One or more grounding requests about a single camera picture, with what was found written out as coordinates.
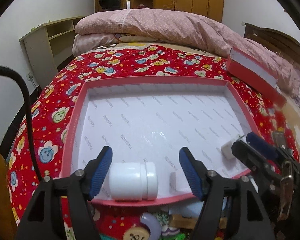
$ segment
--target black hose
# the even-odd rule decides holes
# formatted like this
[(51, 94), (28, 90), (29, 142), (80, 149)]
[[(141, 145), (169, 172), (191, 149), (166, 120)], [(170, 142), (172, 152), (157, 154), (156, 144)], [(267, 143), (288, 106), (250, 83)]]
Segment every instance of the black hose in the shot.
[(0, 66), (0, 76), (8, 77), (14, 80), (21, 89), (23, 100), (25, 101), (26, 108), (26, 123), (27, 123), (27, 132), (28, 132), (28, 142), (29, 142), (29, 151), (31, 156), (32, 165), (34, 167), (34, 171), (37, 174), (39, 181), (42, 180), (40, 170), (38, 167), (37, 160), (35, 158), (34, 153), (34, 144), (33, 144), (33, 135), (32, 135), (32, 119), (31, 119), (31, 104), (30, 104), (30, 96), (28, 87), (23, 80), (23, 78), (14, 70), (8, 67)]

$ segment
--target wooden headboard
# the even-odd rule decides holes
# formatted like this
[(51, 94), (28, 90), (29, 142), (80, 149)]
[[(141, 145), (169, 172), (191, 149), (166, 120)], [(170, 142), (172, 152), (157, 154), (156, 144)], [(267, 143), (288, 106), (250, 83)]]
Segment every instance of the wooden headboard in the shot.
[(300, 43), (291, 36), (246, 23), (244, 37), (260, 43), (279, 57), (286, 59), (300, 74)]

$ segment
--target white wall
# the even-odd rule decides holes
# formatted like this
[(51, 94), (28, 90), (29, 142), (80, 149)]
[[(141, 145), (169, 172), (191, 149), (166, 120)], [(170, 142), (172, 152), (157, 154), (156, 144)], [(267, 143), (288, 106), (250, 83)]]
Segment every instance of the white wall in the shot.
[[(31, 71), (19, 39), (33, 27), (58, 19), (90, 15), (93, 0), (15, 0), (0, 17), (0, 65), (16, 70), (26, 81)], [(0, 77), (0, 144), (12, 120), (23, 105), (21, 91), (14, 81)]]
[(300, 42), (300, 30), (277, 0), (225, 0), (222, 23), (243, 36), (241, 22), (279, 30)]

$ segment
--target silver screw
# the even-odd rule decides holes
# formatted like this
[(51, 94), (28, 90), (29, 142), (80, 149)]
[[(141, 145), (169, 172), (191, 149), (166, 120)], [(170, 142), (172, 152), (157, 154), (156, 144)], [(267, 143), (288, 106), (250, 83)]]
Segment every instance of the silver screw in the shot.
[(82, 176), (83, 174), (84, 174), (84, 170), (77, 170), (75, 172), (75, 175), (78, 176), (78, 177)]
[(50, 176), (44, 176), (43, 180), (44, 180), (44, 182), (49, 182), (50, 181)]
[(241, 179), (242, 179), (243, 182), (248, 182), (249, 181), (249, 178), (247, 176), (242, 176)]
[(216, 173), (214, 170), (209, 170), (209, 171), (208, 171), (208, 175), (209, 175), (210, 177), (215, 177), (215, 176), (217, 175), (217, 173)]

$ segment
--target red cardboard box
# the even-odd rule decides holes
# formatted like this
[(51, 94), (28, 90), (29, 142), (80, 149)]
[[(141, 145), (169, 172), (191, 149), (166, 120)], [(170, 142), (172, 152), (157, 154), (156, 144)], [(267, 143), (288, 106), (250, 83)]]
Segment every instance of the red cardboard box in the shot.
[(232, 47), (226, 68), (277, 106), (283, 107), (286, 103), (286, 98), (277, 91), (277, 79), (260, 62), (238, 48)]

